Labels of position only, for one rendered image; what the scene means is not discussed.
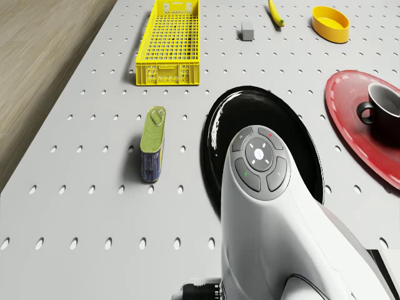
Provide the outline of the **yellow bowl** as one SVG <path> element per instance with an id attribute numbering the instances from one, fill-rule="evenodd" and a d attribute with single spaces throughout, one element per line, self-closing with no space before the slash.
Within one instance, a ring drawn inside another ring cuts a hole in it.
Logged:
<path id="1" fill-rule="evenodd" d="M 346 43 L 349 40 L 349 19 L 334 8 L 314 7 L 312 9 L 312 27 L 328 41 Z"/>

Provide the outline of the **grey cube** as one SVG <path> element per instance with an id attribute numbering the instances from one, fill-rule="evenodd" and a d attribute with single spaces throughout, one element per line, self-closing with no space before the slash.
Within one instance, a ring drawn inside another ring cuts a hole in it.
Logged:
<path id="1" fill-rule="evenodd" d="M 250 21 L 243 21 L 241 23 L 241 37 L 243 41 L 254 40 L 254 28 Z"/>

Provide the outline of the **yellow basket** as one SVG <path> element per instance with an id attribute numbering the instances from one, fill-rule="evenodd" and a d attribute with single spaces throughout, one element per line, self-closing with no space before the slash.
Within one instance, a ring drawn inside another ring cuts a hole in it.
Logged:
<path id="1" fill-rule="evenodd" d="M 199 0 L 156 0 L 136 58 L 136 84 L 200 83 Z"/>

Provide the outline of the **flat-sided can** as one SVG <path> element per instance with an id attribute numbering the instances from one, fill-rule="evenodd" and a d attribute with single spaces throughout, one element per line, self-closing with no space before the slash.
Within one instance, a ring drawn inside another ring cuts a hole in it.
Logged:
<path id="1" fill-rule="evenodd" d="M 146 115 L 140 142 L 141 177 L 146 182 L 156 182 L 161 173 L 165 117 L 162 106 L 151 107 Z"/>

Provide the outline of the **black plate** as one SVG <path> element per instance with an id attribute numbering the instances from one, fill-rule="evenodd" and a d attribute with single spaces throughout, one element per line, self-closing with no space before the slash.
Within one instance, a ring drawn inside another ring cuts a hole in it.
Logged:
<path id="1" fill-rule="evenodd" d="M 221 183 L 228 146 L 250 125 L 272 129 L 288 146 L 313 198 L 324 202 L 324 179 L 316 145 L 293 109 L 271 91 L 260 87 L 234 87 L 212 105 L 202 131 L 202 175 L 210 202 L 221 213 Z"/>

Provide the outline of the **banana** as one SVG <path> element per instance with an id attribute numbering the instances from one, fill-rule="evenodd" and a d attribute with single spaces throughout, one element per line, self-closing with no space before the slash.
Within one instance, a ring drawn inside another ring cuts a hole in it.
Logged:
<path id="1" fill-rule="evenodd" d="M 284 27 L 284 20 L 279 15 L 274 0 L 268 0 L 269 11 L 271 13 L 272 19 L 278 27 Z"/>

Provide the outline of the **black mug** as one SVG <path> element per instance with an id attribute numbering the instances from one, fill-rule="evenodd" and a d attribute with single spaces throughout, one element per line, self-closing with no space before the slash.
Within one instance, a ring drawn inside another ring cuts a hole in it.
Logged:
<path id="1" fill-rule="evenodd" d="M 367 91 L 369 100 L 356 108 L 358 118 L 376 139 L 400 147 L 400 94 L 381 83 L 371 83 Z"/>

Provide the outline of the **red plate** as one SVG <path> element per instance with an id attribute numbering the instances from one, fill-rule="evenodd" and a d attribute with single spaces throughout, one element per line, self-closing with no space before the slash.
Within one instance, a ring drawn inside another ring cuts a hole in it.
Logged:
<path id="1" fill-rule="evenodd" d="M 400 141 L 389 141 L 392 131 L 375 132 L 358 117 L 356 108 L 367 102 L 368 86 L 379 83 L 400 95 L 400 89 L 365 72 L 345 70 L 333 74 L 326 83 L 325 101 L 331 119 L 356 156 L 381 179 L 400 190 Z"/>

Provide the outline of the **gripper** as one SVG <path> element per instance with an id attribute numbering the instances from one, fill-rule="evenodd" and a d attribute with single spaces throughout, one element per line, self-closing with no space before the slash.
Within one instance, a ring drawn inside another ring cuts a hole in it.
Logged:
<path id="1" fill-rule="evenodd" d="M 192 278 L 171 296 L 171 300 L 223 300 L 220 277 Z"/>

